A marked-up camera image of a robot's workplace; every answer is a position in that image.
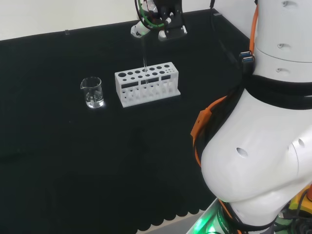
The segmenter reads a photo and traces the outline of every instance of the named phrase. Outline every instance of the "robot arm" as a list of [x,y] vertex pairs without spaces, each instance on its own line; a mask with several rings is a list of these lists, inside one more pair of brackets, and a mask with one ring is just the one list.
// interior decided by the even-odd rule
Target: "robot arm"
[[151,30],[159,31],[160,41],[180,38],[187,34],[182,0],[135,0],[140,22],[131,28],[131,34],[141,38]]

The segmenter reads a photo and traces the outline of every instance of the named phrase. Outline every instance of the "black strap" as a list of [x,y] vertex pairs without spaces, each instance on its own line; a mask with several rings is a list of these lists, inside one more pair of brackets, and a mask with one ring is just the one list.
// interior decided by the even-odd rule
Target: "black strap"
[[248,225],[248,224],[244,224],[244,223],[240,223],[237,222],[235,219],[232,219],[229,217],[229,215],[223,211],[223,215],[226,219],[226,221],[230,224],[231,227],[243,231],[243,232],[256,232],[256,231],[262,231],[265,230],[267,228],[269,228],[270,226],[272,226],[275,223],[275,220],[273,220],[271,223],[264,225],[264,226],[253,226],[253,225]]
[[312,109],[312,82],[284,82],[261,76],[244,77],[243,82],[248,93],[266,104],[291,110]]

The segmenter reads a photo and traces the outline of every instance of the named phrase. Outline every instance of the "black tablecloth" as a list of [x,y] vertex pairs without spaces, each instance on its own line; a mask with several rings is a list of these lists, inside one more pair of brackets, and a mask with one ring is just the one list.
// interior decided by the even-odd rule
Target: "black tablecloth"
[[[185,20],[182,39],[145,39],[148,65],[178,69],[181,96],[125,109],[114,72],[143,66],[136,22],[0,42],[1,234],[134,234],[210,205],[190,131],[240,71],[209,11]],[[229,51],[248,49],[226,19],[214,21]],[[79,86],[89,76],[102,79],[105,108],[86,107]]]

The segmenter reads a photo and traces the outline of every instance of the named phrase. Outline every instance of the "test tube rack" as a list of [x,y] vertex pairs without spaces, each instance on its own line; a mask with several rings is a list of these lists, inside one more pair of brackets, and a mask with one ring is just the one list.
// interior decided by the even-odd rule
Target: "test tube rack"
[[116,91],[123,107],[180,95],[179,72],[172,62],[115,73]]

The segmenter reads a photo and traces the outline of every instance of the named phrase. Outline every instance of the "circular hole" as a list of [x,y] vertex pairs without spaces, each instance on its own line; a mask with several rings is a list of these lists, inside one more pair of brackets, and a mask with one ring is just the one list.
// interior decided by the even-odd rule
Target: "circular hole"
[[303,140],[299,139],[298,142],[299,142],[299,145],[300,145],[302,148],[305,147]]
[[118,76],[119,76],[119,77],[125,77],[126,74],[122,72],[122,73],[119,73]]
[[244,157],[244,158],[248,157],[248,153],[245,150],[243,150],[241,148],[236,148],[236,150],[239,153],[239,155],[241,155],[242,157]]

